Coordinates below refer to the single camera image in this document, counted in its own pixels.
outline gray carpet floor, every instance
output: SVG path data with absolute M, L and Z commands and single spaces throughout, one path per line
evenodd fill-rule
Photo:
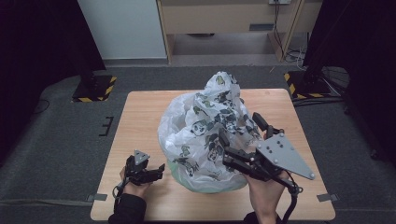
M 120 115 L 130 91 L 200 90 L 218 71 L 233 74 L 241 88 L 287 89 L 291 66 L 109 68 L 117 77 L 105 102 L 71 103 L 79 77 L 47 87 L 19 143 L 0 169 L 0 201 L 84 202 L 97 191 Z M 392 164 L 374 161 L 371 149 L 344 103 L 296 107 L 325 186 L 337 194 L 336 218 L 290 223 L 396 223 Z M 113 117 L 107 136 L 104 124 Z M 91 206 L 0 204 L 0 223 L 96 223 Z

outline black sleeve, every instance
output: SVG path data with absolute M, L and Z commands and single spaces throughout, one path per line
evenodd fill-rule
M 121 194 L 116 212 L 108 218 L 110 224 L 140 224 L 146 213 L 146 202 L 132 194 Z
M 256 213 L 252 212 L 245 216 L 244 218 L 245 224 L 259 224 L 259 220 L 256 217 Z M 282 219 L 279 216 L 276 218 L 276 224 L 282 224 Z

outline black curtain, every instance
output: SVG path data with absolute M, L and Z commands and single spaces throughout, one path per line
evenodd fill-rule
M 0 0 L 0 161 L 29 122 L 41 92 L 105 66 L 76 0 Z
M 374 149 L 396 164 L 395 12 L 394 0 L 324 0 L 304 65 L 347 70 L 352 116 Z

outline table top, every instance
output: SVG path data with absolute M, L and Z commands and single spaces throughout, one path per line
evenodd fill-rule
M 126 159 L 139 149 L 150 155 L 148 169 L 157 169 L 166 158 L 158 143 L 157 129 L 163 112 L 177 96 L 192 91 L 133 91 L 123 109 L 120 124 L 111 147 L 106 167 L 97 193 L 106 194 L 105 201 L 93 203 L 91 218 L 107 220 L 113 213 L 113 188 L 120 183 L 120 170 Z M 331 220 L 335 212 L 330 201 L 320 202 L 317 195 L 326 194 L 320 172 L 303 128 L 290 100 L 283 89 L 241 90 L 241 98 L 252 114 L 257 112 L 278 129 L 284 129 L 288 139 L 316 175 L 315 180 L 294 175 L 296 183 L 304 188 L 299 194 L 297 206 L 290 219 Z M 146 220 L 242 220 L 253 211 L 248 187 L 242 189 L 204 194 L 191 192 L 176 182 L 168 167 L 163 179 L 148 189 Z M 281 217 L 290 205 L 290 194 L 284 191 L 277 212 Z

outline plastic bag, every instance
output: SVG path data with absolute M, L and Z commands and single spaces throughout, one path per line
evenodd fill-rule
M 234 148 L 246 148 L 260 138 L 239 97 L 235 78 L 218 72 L 203 91 L 176 97 L 164 111 L 159 143 L 172 176 L 187 189 L 215 193 L 246 185 L 238 171 L 222 164 L 224 149 L 218 139 L 220 127 Z

